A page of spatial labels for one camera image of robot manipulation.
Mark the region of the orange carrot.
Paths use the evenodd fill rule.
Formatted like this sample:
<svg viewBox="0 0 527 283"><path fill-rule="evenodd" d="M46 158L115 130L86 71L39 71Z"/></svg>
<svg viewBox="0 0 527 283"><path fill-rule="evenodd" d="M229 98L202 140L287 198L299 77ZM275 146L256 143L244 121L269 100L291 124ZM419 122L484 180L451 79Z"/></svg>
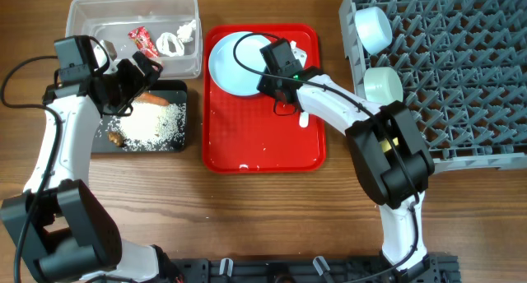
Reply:
<svg viewBox="0 0 527 283"><path fill-rule="evenodd" d="M135 99L137 102L154 104L158 106L168 106L170 103L168 100L159 96L153 95L148 92L143 92L139 97Z"/></svg>

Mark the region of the white plastic ring wrapper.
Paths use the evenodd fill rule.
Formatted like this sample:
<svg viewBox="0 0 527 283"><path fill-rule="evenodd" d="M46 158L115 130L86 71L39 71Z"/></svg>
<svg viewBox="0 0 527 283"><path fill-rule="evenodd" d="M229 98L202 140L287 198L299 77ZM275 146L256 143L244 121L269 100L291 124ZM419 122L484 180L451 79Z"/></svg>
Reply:
<svg viewBox="0 0 527 283"><path fill-rule="evenodd" d="M184 56L184 43L176 35L164 32L156 40L159 53L168 57Z"/></svg>

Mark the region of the white plastic spoon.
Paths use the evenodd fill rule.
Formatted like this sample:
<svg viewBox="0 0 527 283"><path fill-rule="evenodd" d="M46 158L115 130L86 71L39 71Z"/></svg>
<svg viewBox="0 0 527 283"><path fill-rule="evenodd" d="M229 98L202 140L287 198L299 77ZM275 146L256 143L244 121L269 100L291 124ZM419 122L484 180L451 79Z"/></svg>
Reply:
<svg viewBox="0 0 527 283"><path fill-rule="evenodd" d="M299 117L299 126L301 128L307 128L309 125L309 114L307 112L301 112Z"/></svg>

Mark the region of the red snack wrapper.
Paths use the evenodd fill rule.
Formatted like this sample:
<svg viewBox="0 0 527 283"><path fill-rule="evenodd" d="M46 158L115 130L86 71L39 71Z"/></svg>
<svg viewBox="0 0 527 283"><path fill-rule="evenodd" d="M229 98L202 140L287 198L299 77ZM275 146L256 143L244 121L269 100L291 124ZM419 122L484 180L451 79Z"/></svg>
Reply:
<svg viewBox="0 0 527 283"><path fill-rule="evenodd" d="M128 32L128 38L137 46L138 50L150 59L157 59L160 53L145 26L140 26Z"/></svg>

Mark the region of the brown food scrap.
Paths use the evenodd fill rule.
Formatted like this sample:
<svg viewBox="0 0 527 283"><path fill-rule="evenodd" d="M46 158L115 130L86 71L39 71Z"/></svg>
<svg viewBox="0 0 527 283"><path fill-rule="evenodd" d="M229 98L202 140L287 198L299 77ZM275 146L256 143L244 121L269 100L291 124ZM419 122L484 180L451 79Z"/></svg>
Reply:
<svg viewBox="0 0 527 283"><path fill-rule="evenodd" d="M119 132L107 132L107 137L110 142L115 144L117 147L125 147L125 139Z"/></svg>

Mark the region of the white tissue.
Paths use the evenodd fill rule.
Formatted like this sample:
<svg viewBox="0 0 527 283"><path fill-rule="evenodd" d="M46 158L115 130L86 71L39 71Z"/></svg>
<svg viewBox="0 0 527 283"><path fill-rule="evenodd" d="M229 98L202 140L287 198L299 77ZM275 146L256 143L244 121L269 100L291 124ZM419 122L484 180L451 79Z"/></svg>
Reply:
<svg viewBox="0 0 527 283"><path fill-rule="evenodd" d="M196 20L192 20L180 26L176 36L183 44L187 44L194 40L193 33L196 31L196 28L197 22Z"/></svg>

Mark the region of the light blue plate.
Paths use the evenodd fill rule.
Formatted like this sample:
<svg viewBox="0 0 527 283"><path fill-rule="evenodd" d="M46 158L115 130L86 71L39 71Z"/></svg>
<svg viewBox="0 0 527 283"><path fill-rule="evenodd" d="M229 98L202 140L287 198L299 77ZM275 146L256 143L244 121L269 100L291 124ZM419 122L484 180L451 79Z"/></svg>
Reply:
<svg viewBox="0 0 527 283"><path fill-rule="evenodd" d="M209 55L208 71L213 81L231 95L247 97L257 95L261 76L241 67L234 59L233 49L236 42L249 31L231 33L220 39ZM260 49L270 44L262 35L245 38L236 47L236 57L247 67L263 72L266 63Z"/></svg>

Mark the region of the mint green bowl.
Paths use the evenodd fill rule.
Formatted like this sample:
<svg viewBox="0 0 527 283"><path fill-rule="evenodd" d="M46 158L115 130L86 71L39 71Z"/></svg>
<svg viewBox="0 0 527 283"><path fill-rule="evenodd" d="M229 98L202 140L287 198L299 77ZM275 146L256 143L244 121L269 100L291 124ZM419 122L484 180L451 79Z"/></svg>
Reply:
<svg viewBox="0 0 527 283"><path fill-rule="evenodd" d="M364 75L366 100L387 105L403 101L403 86L392 67L371 67Z"/></svg>

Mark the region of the light blue rice bowl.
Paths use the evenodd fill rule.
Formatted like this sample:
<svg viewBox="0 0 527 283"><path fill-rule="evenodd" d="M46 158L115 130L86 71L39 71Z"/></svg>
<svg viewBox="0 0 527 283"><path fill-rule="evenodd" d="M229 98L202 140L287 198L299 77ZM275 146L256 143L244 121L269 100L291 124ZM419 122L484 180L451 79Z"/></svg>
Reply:
<svg viewBox="0 0 527 283"><path fill-rule="evenodd" d="M392 43L393 32L386 14L379 7L368 7L355 14L357 35L369 54L377 54Z"/></svg>

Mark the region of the yellow plastic cup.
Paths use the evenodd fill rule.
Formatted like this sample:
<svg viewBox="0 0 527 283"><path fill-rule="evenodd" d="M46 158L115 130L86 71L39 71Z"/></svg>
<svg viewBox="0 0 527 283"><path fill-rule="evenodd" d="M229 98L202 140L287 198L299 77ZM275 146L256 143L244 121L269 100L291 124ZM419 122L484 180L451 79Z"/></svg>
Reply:
<svg viewBox="0 0 527 283"><path fill-rule="evenodd" d="M394 143L395 146L397 146L399 144L399 139L395 137L392 139L392 142ZM383 152L387 152L392 149L388 139L384 139L383 141L381 141L380 146Z"/></svg>

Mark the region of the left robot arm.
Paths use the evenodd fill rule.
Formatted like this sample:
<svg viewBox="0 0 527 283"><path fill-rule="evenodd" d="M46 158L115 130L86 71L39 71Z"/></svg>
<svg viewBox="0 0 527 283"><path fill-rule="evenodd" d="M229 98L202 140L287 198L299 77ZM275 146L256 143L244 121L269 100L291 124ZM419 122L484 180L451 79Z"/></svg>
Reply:
<svg viewBox="0 0 527 283"><path fill-rule="evenodd" d="M13 279L26 267L38 282L181 282L184 273L156 245L122 239L88 188L91 150L105 116L128 116L162 66L135 53L98 63L97 39L74 35L54 44L59 67L39 108L46 128L34 171L19 196L2 203L16 246Z"/></svg>

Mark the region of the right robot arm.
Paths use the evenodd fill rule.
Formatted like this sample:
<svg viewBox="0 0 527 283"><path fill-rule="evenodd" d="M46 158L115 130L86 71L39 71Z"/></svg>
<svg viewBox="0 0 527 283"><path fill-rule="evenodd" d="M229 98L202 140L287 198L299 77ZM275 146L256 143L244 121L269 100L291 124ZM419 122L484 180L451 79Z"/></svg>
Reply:
<svg viewBox="0 0 527 283"><path fill-rule="evenodd" d="M381 255L411 280L427 266L422 203L435 168L408 107L370 102L337 85L317 67L304 69L286 39L261 48L266 68L259 90L323 119L347 139L357 179L380 207Z"/></svg>

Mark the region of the grey dishwasher rack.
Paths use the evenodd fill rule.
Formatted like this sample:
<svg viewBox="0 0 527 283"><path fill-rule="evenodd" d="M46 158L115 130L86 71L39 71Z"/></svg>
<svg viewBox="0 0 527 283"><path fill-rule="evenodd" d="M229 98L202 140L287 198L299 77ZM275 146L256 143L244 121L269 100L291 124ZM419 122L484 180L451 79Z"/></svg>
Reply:
<svg viewBox="0 0 527 283"><path fill-rule="evenodd" d="M368 7L393 31L376 54L357 35ZM356 94L393 68L437 172L526 166L526 0L343 0L338 15Z"/></svg>

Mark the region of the red serving tray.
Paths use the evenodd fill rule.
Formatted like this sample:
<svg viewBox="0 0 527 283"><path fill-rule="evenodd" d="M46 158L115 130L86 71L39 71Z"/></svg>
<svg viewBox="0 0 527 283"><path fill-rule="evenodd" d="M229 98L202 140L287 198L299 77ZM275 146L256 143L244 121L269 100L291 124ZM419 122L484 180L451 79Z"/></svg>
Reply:
<svg viewBox="0 0 527 283"><path fill-rule="evenodd" d="M326 159L324 121L300 114L266 95L236 97L212 80L208 61L223 37L235 32L268 32L294 40L307 52L307 65L319 66L319 39L306 24L238 24L212 28L204 40L203 144L204 164L217 173L283 173L318 169Z"/></svg>

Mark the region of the clear plastic bin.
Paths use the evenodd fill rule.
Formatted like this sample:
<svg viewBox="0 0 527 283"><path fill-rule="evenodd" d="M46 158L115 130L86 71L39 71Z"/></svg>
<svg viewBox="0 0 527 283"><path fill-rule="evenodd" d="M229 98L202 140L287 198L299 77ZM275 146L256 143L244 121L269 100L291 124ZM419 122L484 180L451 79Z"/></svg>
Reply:
<svg viewBox="0 0 527 283"><path fill-rule="evenodd" d="M73 0L65 35L89 35L114 44L117 59L131 58L138 51L128 32L140 26L149 31L154 44L164 32L177 35L180 26L196 20L194 40L184 44L184 56L155 59L164 70L163 79L194 79L202 69L202 31L198 0Z"/></svg>

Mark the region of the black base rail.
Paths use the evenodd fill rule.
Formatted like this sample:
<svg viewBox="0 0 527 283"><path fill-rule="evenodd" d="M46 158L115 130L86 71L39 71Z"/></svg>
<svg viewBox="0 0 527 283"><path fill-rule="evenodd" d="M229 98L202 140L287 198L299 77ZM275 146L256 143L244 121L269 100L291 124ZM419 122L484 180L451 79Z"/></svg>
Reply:
<svg viewBox="0 0 527 283"><path fill-rule="evenodd" d="M175 270L155 282L273 283L273 282L431 282L461 283L456 256L429 254L408 270L388 270L381 257L348 259L222 261L175 259Z"/></svg>

